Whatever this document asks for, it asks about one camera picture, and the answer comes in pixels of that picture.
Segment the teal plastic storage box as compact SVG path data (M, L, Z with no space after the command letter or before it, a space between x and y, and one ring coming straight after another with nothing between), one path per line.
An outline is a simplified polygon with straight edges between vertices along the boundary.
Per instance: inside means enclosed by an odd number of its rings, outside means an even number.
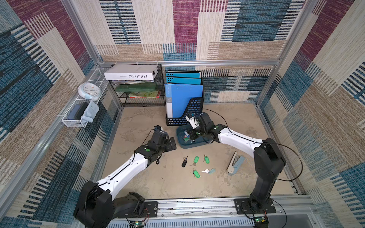
M212 137L203 137L189 125L182 125L176 130L178 143L183 149L194 148L202 145L209 144L212 141Z

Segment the black fob key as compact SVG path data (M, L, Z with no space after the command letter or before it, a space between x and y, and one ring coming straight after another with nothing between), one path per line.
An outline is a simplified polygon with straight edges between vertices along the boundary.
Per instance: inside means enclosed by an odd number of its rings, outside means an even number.
M183 158L182 167L184 168L187 165L187 156Z

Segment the light blue tag key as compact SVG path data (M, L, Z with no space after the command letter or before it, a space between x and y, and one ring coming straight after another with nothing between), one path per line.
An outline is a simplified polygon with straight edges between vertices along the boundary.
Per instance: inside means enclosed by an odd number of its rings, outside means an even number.
M204 171L201 171L201 173L208 173L208 174L212 174L212 173L214 173L216 171L216 169L215 168L212 168L212 169L206 169L206 170L204 170Z

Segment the solid green tag key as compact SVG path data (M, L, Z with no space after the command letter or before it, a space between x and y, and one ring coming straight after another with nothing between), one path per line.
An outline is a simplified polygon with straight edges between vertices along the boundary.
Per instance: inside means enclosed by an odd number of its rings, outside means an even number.
M198 173L198 171L196 169L193 169L193 174L196 178L200 178L200 174Z

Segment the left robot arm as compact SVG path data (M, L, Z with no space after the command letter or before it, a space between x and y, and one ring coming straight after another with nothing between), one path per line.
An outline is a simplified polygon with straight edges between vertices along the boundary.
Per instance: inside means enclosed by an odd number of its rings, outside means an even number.
M136 192L117 197L119 192L153 162L159 163L163 153L176 150L176 141L157 125L152 137L136 148L133 155L97 182L88 181L82 187L74 210L74 218L87 228L105 228L113 219L148 217L145 199Z

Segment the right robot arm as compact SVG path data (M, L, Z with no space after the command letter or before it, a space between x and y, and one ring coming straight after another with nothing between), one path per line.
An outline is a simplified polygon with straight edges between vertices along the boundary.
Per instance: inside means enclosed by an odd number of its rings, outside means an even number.
M205 112L198 115L189 113L185 118L191 125L189 135L192 139L201 137L210 142L230 145L254 159L258 177L250 197L237 203L240 213L275 213L271 191L286 165L277 143L271 138L265 140L252 138L231 130L226 125L214 124Z

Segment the white folio box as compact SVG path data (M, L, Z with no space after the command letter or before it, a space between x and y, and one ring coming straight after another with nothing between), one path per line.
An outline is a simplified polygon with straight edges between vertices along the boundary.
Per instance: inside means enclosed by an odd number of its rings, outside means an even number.
M158 73L158 65L117 64L104 73L106 80L152 81Z

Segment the black mesh file holder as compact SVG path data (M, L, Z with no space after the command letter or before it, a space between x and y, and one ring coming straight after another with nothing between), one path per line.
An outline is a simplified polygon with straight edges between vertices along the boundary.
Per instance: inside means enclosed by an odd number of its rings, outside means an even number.
M189 124L189 121L186 120L186 117L190 114L193 116L196 116L202 112L203 108L203 97L196 97L191 98L189 100L188 105L186 106L186 109L184 110L181 117L165 117L166 125L167 126L182 126Z

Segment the blue folder front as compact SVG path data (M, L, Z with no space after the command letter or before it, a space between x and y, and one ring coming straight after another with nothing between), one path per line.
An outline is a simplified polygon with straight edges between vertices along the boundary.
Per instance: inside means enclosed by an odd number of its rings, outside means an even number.
M203 85L165 84L166 115L168 118L181 117L190 99L202 97Z

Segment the colourful book stack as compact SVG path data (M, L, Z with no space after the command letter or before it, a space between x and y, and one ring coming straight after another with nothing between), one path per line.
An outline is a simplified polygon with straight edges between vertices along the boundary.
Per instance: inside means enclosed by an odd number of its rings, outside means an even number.
M161 91L149 91L149 92L131 92L128 96L130 98L159 98Z

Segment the teal folder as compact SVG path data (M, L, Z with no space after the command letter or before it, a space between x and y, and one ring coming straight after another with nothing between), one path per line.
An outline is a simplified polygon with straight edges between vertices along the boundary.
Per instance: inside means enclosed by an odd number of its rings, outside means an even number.
M166 82L168 84L201 85L200 78L166 77Z
M175 78L201 78L201 73L199 71L166 71L167 77Z

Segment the teal folder middle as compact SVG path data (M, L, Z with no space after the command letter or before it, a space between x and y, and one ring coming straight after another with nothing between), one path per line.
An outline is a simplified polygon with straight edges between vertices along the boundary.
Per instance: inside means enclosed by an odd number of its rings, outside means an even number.
M166 77L166 82L168 84L201 85L200 78Z

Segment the white round clock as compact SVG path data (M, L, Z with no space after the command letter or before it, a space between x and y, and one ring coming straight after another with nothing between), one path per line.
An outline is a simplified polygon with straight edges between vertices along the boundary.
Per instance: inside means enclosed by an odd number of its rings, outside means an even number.
M90 82L85 82L79 86L78 94L86 100L97 101L100 98L102 92L97 85Z

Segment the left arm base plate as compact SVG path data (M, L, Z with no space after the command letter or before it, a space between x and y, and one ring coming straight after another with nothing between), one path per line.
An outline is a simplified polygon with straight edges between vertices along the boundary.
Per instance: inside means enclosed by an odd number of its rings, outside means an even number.
M144 205L135 208L127 208L126 210L119 212L115 218L118 219L136 219L136 218L156 218L158 215L158 202L157 201L145 201Z

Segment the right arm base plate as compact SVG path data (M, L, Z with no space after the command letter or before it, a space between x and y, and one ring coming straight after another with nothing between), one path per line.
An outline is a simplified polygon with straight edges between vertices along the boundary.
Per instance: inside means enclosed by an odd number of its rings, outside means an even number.
M233 200L237 214L272 214L276 213L273 200L269 198L263 203L259 203L249 198L238 198Z

